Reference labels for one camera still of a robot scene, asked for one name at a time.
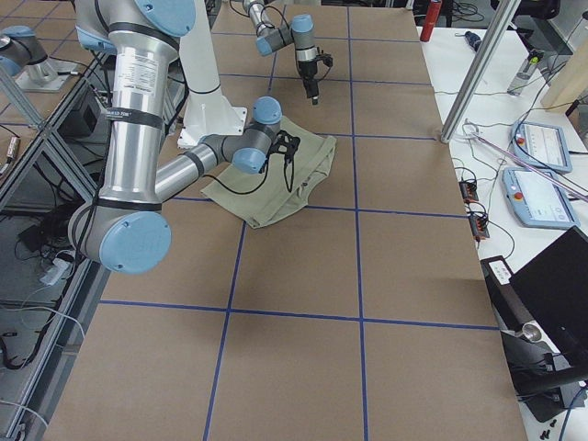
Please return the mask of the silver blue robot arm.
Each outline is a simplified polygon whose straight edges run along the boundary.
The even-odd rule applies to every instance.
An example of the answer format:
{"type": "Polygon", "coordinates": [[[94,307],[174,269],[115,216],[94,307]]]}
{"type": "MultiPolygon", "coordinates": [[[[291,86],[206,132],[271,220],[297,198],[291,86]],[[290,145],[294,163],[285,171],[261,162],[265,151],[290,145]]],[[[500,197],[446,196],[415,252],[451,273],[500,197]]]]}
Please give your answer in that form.
{"type": "Polygon", "coordinates": [[[330,67],[331,55],[325,54],[316,45],[311,15],[297,15],[290,21],[282,18],[283,23],[277,25],[266,12],[270,8],[268,1],[243,1],[243,12],[254,25],[256,48],[262,56],[269,56],[293,45],[297,72],[306,97],[316,106],[320,97],[318,63],[323,62],[330,67]]]}
{"type": "Polygon", "coordinates": [[[163,203],[222,163],[264,173],[280,154],[292,164],[300,139],[281,127],[272,97],[254,103],[252,120],[236,135],[211,133],[167,164],[158,158],[166,134],[168,71],[180,62],[189,97],[221,95],[209,20],[200,1],[79,1],[81,45],[116,58],[106,169],[90,202],[72,216],[75,249],[111,271],[141,274],[167,254],[172,231],[163,203]]]}

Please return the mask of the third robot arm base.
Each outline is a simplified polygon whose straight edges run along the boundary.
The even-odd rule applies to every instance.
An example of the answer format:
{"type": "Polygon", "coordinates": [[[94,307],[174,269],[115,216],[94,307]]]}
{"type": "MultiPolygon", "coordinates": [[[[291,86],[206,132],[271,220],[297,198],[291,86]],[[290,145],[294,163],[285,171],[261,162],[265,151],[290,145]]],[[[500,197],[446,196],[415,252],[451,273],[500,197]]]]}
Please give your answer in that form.
{"type": "Polygon", "coordinates": [[[27,26],[1,30],[1,66],[26,92],[58,92],[79,72],[78,62],[52,59],[27,26]]]}

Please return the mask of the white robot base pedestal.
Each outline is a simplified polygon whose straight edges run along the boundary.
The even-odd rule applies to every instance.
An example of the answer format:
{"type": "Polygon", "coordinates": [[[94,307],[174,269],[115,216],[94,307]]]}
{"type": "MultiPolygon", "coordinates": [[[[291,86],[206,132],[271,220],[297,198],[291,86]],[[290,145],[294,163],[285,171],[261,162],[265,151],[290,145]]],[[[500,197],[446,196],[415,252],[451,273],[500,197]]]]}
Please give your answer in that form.
{"type": "Polygon", "coordinates": [[[205,2],[196,0],[196,22],[180,40],[180,61],[187,80],[188,98],[178,147],[188,149],[207,135],[241,135],[245,107],[233,107],[224,96],[210,35],[205,2]]]}

